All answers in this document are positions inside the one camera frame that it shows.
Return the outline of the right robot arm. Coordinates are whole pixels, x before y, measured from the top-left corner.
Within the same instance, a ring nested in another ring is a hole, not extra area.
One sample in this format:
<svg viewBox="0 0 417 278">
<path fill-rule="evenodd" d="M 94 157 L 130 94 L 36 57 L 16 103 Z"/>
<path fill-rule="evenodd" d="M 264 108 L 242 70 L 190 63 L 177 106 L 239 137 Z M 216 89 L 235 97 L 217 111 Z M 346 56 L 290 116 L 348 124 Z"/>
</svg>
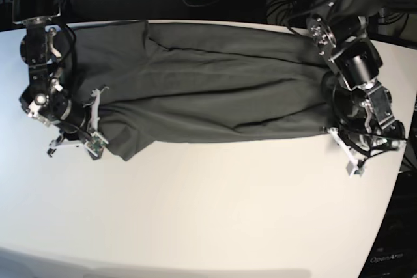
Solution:
<svg viewBox="0 0 417 278">
<path fill-rule="evenodd" d="M 29 118 L 59 129 L 58 138 L 49 144 L 48 156 L 60 148 L 82 146 L 98 160 L 109 143 L 98 130 L 100 98 L 107 87 L 92 90 L 85 103 L 72 96 L 64 65 L 67 58 L 75 56 L 75 33 L 67 24 L 59 24 L 69 44 L 61 53 L 55 46 L 56 28 L 47 26 L 60 15 L 61 0 L 13 0 L 12 21 L 26 29 L 20 56 L 29 73 L 20 103 Z"/>
</svg>

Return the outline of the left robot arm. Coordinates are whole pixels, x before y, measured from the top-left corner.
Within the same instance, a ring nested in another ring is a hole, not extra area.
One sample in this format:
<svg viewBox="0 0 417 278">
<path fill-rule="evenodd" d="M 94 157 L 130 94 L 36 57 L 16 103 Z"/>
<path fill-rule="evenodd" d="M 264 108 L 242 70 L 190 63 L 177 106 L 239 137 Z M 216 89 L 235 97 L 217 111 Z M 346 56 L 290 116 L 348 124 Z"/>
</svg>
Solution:
<svg viewBox="0 0 417 278">
<path fill-rule="evenodd" d="M 306 18 L 306 29 L 329 69 L 332 88 L 323 93 L 337 125 L 327 132 L 346 153 L 351 175 L 366 161 L 398 151 L 406 142 L 403 124 L 394 117 L 390 91 L 379 81 L 383 61 L 368 35 L 369 18 L 389 0 L 314 0 L 285 19 L 285 26 Z"/>
</svg>

